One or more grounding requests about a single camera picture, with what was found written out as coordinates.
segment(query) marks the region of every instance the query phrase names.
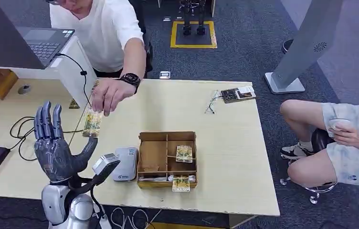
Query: white shorts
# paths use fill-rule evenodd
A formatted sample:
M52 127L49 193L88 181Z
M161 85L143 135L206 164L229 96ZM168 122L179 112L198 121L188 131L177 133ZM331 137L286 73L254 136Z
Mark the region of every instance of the white shorts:
M359 130L359 105L324 103L322 108L327 131L329 121L334 118L348 119ZM328 131L328 135L331 137L333 133ZM359 149L334 142L327 145L327 154L336 171L337 182L359 185Z

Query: gray stand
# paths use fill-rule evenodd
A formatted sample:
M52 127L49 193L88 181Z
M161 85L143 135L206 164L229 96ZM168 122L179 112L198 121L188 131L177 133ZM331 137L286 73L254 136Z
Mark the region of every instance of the gray stand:
M272 93L305 91L298 77L332 46L342 3L343 0L312 0L288 52L273 73L265 74Z
M272 79L272 73L265 74L265 80L267 81L271 92L273 94L287 94L287 93L299 93L304 92L305 88L298 78L296 78L290 85L286 88L278 88L274 80Z

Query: white sock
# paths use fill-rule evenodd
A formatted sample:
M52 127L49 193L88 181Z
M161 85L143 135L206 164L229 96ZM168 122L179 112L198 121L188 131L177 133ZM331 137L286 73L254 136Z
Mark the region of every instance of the white sock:
M309 151L313 151L313 146L312 146L312 142L302 142L302 141L299 141L300 143L300 146L302 146L303 148L309 150Z

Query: stand base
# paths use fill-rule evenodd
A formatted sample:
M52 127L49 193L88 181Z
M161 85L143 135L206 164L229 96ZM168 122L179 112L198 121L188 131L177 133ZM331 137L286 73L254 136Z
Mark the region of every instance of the stand base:
M305 88L302 85L302 83L300 82L299 78L296 78L286 88L278 88L276 86L275 82L272 79L272 73L266 73L265 80L267 81L272 94L289 94L289 93L299 93L299 92L305 91Z

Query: robot finger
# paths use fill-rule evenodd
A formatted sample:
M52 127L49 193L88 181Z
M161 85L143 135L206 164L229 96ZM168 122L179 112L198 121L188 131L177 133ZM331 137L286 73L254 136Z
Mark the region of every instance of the robot finger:
M38 126L37 126L36 118L33 120L33 131L35 133L36 140L39 140L39 134L38 134Z
M60 104L57 104L53 110L53 130L54 130L55 138L64 139L63 129L62 129L62 119L60 117L61 112L62 112L62 106L60 106Z
M43 131L46 138L54 138L52 117L50 116L50 101L46 101L42 108Z
M81 151L81 153L74 156L73 169L75 172L79 173L87 167L88 160L91 158L97 144L98 138L88 138L88 143Z
M42 107L40 106L38 108L38 111L36 112L35 121L36 123L36 132L38 134L38 139L44 138L44 132L43 132L43 120L42 120Z

